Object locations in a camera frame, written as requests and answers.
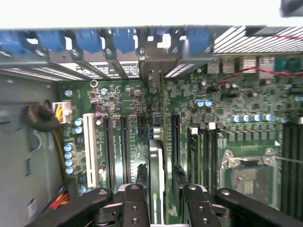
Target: pcie slot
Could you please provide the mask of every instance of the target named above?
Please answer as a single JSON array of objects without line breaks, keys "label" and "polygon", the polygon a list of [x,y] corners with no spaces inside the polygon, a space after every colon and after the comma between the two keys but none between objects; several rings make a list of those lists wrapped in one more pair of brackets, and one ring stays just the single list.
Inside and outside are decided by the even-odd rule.
[{"label": "pcie slot", "polygon": [[144,116],[138,116],[137,117],[137,126],[138,126],[138,137],[144,137],[145,136],[145,117]]},{"label": "pcie slot", "polygon": [[129,152],[129,122],[128,117],[120,117],[121,130],[121,150],[123,163],[123,181],[124,183],[131,182],[131,163]]},{"label": "pcie slot", "polygon": [[180,116],[172,115],[171,116],[171,155],[172,155],[172,165],[180,163]]},{"label": "pcie slot", "polygon": [[94,114],[83,115],[84,145],[86,158],[86,173],[88,187],[98,184],[98,160]]},{"label": "pcie slot", "polygon": [[104,148],[105,148],[105,162],[107,168],[107,185],[111,190],[115,189],[116,179],[115,179],[115,157],[113,149],[113,125],[110,118],[105,118],[103,120],[104,124]]}]

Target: white pci slot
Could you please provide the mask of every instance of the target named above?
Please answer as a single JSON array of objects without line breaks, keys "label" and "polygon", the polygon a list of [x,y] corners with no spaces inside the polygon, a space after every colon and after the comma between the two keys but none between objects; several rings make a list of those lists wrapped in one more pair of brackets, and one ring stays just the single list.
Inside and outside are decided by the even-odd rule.
[{"label": "white pci slot", "polygon": [[96,187],[98,184],[98,160],[94,114],[83,115],[84,145],[86,158],[87,186]]}]

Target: red cable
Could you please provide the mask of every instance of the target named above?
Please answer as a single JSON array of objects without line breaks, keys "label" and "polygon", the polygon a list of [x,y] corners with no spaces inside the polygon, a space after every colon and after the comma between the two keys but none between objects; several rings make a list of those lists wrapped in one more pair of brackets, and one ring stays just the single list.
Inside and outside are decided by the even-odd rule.
[{"label": "red cable", "polygon": [[299,72],[299,73],[290,73],[290,72],[274,72],[274,71],[271,71],[271,70],[266,70],[266,69],[260,69],[260,68],[257,68],[257,67],[250,67],[250,68],[246,68],[246,69],[243,69],[239,72],[235,72],[233,74],[231,74],[229,77],[223,79],[220,81],[220,83],[218,83],[214,89],[217,90],[219,88],[219,86],[223,83],[225,83],[226,81],[228,81],[230,78],[233,78],[241,73],[243,73],[244,71],[247,71],[247,70],[256,70],[256,71],[262,71],[262,72],[267,72],[267,73],[270,73],[270,74],[274,74],[274,75],[283,75],[283,76],[298,76],[298,75],[303,75],[303,72]]}]

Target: white surface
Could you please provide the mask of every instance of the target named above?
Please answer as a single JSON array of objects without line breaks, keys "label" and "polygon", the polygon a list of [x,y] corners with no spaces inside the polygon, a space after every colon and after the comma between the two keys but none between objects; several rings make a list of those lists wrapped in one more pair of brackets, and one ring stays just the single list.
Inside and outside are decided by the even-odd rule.
[{"label": "white surface", "polygon": [[302,26],[281,18],[280,0],[9,0],[2,5],[0,29],[78,28],[151,25]]}]

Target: wire bundle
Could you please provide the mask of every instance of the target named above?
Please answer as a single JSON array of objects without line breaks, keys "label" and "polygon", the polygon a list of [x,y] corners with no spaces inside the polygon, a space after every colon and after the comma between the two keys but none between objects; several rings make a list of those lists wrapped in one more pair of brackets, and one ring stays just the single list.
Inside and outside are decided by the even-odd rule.
[{"label": "wire bundle", "polygon": [[68,203],[68,194],[67,193],[61,193],[57,199],[50,205],[50,207],[55,210],[58,207],[67,204]]}]

